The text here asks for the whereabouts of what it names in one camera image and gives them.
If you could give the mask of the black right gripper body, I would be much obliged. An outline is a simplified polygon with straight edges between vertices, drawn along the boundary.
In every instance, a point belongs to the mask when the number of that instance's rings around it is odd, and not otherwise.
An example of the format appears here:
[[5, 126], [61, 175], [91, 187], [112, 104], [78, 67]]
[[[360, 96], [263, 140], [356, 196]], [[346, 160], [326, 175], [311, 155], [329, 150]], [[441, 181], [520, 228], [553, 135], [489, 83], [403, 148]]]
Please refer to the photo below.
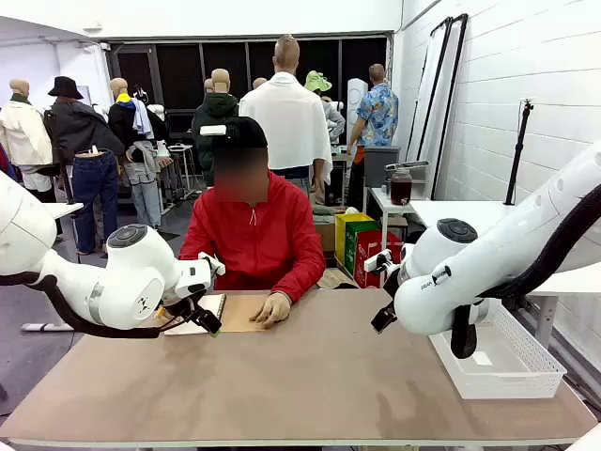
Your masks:
[[377, 334], [381, 334], [390, 324], [396, 321], [397, 316], [394, 310], [394, 302], [390, 301], [378, 310], [371, 320], [371, 325]]

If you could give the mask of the person's left hand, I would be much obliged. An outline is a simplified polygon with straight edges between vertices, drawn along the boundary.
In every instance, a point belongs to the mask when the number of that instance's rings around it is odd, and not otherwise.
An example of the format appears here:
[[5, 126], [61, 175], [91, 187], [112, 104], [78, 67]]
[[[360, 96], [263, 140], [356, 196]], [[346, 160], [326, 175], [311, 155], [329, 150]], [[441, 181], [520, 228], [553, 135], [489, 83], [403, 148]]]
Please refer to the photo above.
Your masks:
[[259, 324], [263, 329], [268, 329], [288, 318], [291, 304], [292, 302], [285, 293], [274, 291], [266, 298], [258, 311], [249, 318], [249, 321]]

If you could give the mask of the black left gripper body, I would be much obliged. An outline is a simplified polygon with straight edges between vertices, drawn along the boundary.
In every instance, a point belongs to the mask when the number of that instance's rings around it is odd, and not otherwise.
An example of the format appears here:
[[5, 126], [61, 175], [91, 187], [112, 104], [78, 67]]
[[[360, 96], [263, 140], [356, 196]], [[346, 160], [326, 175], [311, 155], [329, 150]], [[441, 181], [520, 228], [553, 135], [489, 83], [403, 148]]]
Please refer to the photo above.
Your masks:
[[191, 320], [192, 313], [196, 305], [190, 298], [180, 300], [178, 303], [165, 306], [165, 308], [175, 317], [173, 321], [168, 323], [177, 323], [179, 321]]

